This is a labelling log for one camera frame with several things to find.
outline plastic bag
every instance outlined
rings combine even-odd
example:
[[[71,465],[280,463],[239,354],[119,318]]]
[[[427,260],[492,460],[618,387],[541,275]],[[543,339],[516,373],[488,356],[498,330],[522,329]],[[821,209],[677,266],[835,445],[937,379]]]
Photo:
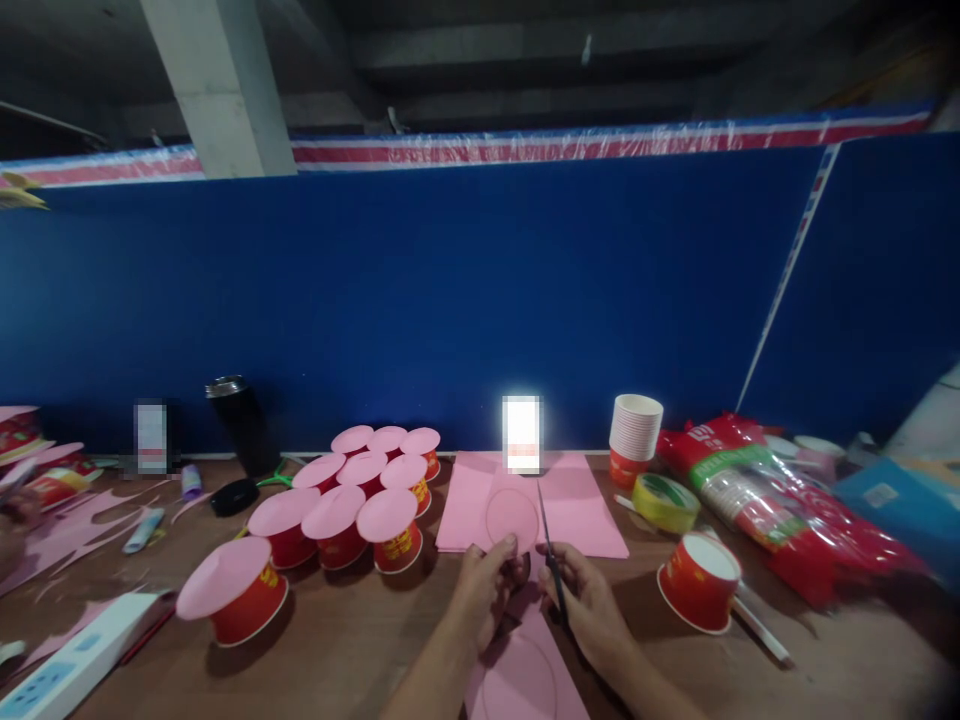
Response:
[[[836,604],[842,584],[925,572],[906,546],[776,457],[755,422],[729,413],[687,425],[661,432],[661,458],[725,523],[767,550],[768,566],[813,608]]]

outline blue wall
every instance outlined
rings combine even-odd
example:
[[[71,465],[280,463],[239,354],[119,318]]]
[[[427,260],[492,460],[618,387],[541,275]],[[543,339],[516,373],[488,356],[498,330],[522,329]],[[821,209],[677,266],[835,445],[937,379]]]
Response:
[[[742,410],[886,441],[960,359],[960,134],[843,145]]]
[[[552,447],[606,445],[613,397],[667,423],[736,403],[819,148],[60,189],[0,215],[0,399],[48,436],[129,447],[242,373],[285,449],[358,423],[500,444],[538,393]]]

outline hand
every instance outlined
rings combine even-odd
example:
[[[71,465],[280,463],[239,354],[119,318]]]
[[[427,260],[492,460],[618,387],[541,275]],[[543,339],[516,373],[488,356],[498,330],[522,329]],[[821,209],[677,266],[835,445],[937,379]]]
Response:
[[[486,555],[476,545],[464,553],[446,619],[476,643],[477,654],[493,640],[510,594],[527,581],[528,572],[523,558],[517,557],[517,538],[512,534]]]
[[[547,546],[537,545],[546,555]],[[553,554],[563,579],[564,600],[570,630],[584,657],[614,689],[617,675],[641,657],[630,634],[610,583],[579,550],[567,543],[553,543]],[[544,604],[557,603],[557,586],[549,567],[542,567],[537,586],[545,595]]]

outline pink paper strip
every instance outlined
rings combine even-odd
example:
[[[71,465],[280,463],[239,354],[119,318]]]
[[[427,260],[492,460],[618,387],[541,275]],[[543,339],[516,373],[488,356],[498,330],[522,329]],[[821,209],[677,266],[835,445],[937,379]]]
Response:
[[[627,545],[617,529],[597,481],[582,453],[546,453],[549,468],[540,478],[550,539],[567,542],[590,557],[627,558]],[[503,470],[499,453],[460,453],[453,466],[446,508],[437,533],[441,552],[463,552],[472,543],[489,549],[483,513],[491,492],[522,492],[537,509],[536,479]],[[543,526],[537,541],[545,540]]]

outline tape roll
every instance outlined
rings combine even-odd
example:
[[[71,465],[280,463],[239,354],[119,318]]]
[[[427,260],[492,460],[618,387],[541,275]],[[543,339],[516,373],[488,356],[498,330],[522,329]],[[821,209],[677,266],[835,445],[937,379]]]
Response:
[[[633,508],[652,525],[682,535],[693,529],[700,501],[673,480],[644,473],[633,486]]]

